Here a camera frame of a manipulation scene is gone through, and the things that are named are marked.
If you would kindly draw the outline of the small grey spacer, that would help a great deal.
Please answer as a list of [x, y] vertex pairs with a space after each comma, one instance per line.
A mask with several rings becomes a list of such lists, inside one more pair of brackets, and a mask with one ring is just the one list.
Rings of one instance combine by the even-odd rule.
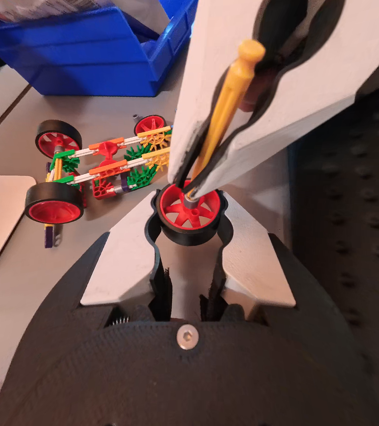
[[184, 195], [184, 207], [186, 209], [187, 215], [191, 220], [195, 220], [200, 216], [199, 213], [199, 205], [201, 202], [201, 198], [192, 199], [188, 195]]

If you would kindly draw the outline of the printed toy packaging bag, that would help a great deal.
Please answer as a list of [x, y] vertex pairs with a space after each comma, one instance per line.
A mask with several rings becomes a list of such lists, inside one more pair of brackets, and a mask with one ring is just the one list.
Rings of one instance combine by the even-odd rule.
[[0, 23], [18, 23], [114, 6], [109, 0], [0, 0]]

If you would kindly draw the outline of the yellow plastic rod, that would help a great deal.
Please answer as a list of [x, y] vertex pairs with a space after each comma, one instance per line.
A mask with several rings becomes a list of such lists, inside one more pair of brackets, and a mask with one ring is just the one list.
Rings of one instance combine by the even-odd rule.
[[194, 166], [191, 183], [206, 169], [215, 149], [220, 145], [255, 76], [256, 64], [264, 55], [265, 47], [259, 41], [246, 39], [241, 42], [238, 56], [229, 66], [220, 90], [206, 138]]

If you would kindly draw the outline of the colourful toy construction car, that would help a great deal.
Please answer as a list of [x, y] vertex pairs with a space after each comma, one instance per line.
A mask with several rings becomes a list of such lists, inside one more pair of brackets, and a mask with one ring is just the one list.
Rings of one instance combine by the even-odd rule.
[[54, 247], [55, 228], [79, 220], [86, 209], [86, 184], [97, 200], [147, 187], [169, 165], [173, 126], [160, 115], [134, 116], [134, 136], [82, 148], [72, 125], [45, 120], [35, 145], [50, 159], [44, 182], [27, 190], [24, 214], [44, 225], [44, 247]]

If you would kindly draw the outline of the red black toy wheel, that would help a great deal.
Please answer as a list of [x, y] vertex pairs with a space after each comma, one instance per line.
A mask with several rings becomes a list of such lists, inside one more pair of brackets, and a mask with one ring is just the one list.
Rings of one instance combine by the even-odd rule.
[[201, 196], [200, 216], [191, 220], [184, 207], [184, 193], [175, 184], [166, 185], [155, 201], [160, 225], [165, 236], [181, 246], [198, 246], [216, 234], [225, 201], [221, 191]]

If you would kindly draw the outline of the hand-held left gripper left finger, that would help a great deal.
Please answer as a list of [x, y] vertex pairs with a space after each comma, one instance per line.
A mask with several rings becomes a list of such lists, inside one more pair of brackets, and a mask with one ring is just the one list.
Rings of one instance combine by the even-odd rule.
[[130, 314], [146, 305], [156, 321], [170, 321], [172, 282], [155, 243], [161, 233], [157, 197], [147, 195], [110, 229], [80, 300], [83, 306], [118, 304]]

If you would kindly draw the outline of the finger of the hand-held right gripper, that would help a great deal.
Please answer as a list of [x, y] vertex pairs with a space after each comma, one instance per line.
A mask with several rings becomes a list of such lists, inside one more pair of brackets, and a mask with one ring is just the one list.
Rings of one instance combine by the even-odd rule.
[[240, 43], [252, 38], [261, 4], [261, 0], [198, 1], [172, 131], [170, 184], [203, 130], [220, 78], [237, 58]]
[[[251, 39], [266, 50], [259, 73], [277, 71], [255, 97], [250, 118], [237, 120], [189, 184], [192, 196], [231, 182], [355, 101], [379, 67], [379, 1], [262, 1]], [[201, 152], [228, 69], [189, 150], [189, 169]]]

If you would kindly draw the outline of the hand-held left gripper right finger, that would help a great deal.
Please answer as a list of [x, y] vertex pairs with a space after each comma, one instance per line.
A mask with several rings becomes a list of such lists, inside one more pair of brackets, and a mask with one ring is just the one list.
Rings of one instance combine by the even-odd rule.
[[219, 321], [239, 305], [246, 320], [263, 306], [294, 308], [296, 301], [268, 231], [226, 192], [219, 192], [219, 248], [208, 297], [200, 296], [201, 319]]

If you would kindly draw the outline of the plain blue plastic bin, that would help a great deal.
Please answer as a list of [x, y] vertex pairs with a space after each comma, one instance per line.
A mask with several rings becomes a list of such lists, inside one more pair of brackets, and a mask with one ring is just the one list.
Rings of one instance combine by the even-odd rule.
[[160, 35], [115, 6], [0, 23], [0, 58], [42, 95], [154, 97], [197, 10], [196, 0], [161, 4], [171, 19]]

